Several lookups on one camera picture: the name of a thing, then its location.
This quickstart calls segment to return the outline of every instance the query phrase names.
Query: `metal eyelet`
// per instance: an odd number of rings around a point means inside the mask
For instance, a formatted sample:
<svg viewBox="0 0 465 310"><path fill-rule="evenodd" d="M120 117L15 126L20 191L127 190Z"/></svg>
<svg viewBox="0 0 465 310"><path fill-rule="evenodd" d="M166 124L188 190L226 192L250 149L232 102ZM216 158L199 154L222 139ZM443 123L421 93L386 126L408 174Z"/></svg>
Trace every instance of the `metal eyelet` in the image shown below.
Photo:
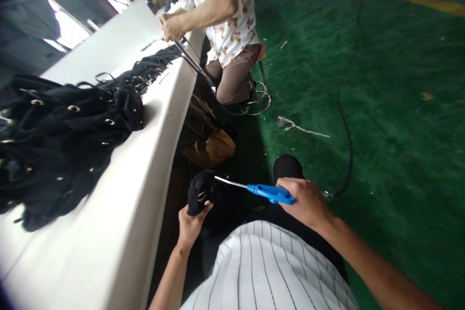
<svg viewBox="0 0 465 310"><path fill-rule="evenodd" d="M80 108L80 107L77 107L77 106L69 106L69 107L68 107L68 110L74 110L75 112L80 112L80 111L81 111L81 108Z"/></svg>

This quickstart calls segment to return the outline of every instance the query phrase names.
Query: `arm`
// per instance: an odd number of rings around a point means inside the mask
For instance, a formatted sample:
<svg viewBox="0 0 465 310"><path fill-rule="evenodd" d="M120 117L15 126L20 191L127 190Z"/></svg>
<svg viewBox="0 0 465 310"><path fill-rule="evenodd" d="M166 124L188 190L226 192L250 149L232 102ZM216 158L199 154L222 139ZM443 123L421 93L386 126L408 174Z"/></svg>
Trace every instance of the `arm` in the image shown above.
<svg viewBox="0 0 465 310"><path fill-rule="evenodd" d="M383 309L442 309L399 270L369 247L327 208L316 183L280 178L277 185L290 191L295 204L280 205L319 233L354 268Z"/></svg>
<svg viewBox="0 0 465 310"><path fill-rule="evenodd" d="M187 205L179 211L178 243L171 253L149 310L175 310L180 308L190 250L200 234L205 216L212 207L213 204L211 203L195 217L187 214Z"/></svg>
<svg viewBox="0 0 465 310"><path fill-rule="evenodd" d="M206 0L179 19L185 32L206 28L226 22L236 13L237 6L237 0Z"/></svg>
<svg viewBox="0 0 465 310"><path fill-rule="evenodd" d="M237 7L237 0L205 0L192 11L163 15L160 26L166 41L180 40L188 31L226 22Z"/></svg>

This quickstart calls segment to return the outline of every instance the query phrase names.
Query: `striped shirt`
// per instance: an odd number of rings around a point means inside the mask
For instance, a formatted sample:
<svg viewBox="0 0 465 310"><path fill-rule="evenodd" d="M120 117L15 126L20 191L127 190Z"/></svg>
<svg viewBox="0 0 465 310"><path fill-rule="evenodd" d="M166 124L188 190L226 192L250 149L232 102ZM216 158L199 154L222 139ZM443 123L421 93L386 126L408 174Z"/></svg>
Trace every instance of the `striped shirt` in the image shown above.
<svg viewBox="0 0 465 310"><path fill-rule="evenodd" d="M358 309L333 264L294 233L257 220L219 246L213 272L181 306L201 309Z"/></svg>

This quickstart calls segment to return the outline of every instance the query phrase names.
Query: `metal stool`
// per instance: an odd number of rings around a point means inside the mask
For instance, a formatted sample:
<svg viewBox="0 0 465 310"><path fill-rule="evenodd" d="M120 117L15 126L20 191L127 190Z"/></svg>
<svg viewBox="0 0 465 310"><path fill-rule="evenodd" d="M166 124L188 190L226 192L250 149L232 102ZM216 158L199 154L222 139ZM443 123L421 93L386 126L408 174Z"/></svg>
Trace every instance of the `metal stool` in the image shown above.
<svg viewBox="0 0 465 310"><path fill-rule="evenodd" d="M260 44L260 51L258 53L257 59L254 63L254 66L258 63L260 65L260 70L262 71L262 81L254 81L252 74L249 73L248 77L252 83L253 94L255 100L247 102L247 110L244 111L244 115L255 116L262 115L267 111L271 106L271 95L268 91L268 85L266 84L265 72L263 70L262 60L266 58L268 52L266 52L266 45Z"/></svg>

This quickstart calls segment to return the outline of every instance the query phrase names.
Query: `green floor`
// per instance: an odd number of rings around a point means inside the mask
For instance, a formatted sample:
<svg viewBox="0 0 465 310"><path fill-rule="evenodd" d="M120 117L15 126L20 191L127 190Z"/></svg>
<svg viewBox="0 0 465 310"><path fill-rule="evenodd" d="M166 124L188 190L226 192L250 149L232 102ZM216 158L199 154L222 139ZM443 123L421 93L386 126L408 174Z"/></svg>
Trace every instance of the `green floor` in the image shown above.
<svg viewBox="0 0 465 310"><path fill-rule="evenodd" d="M307 178L339 189L349 153L336 92L357 36L341 92L354 174L330 207L447 309L461 308L465 19L403 0L364 0L356 26L359 0L255 1L273 105L260 117L232 120L241 138L223 168L269 182L276 157L291 153ZM330 137L285 132L278 116ZM361 308L376 309L350 268L349 276Z"/></svg>

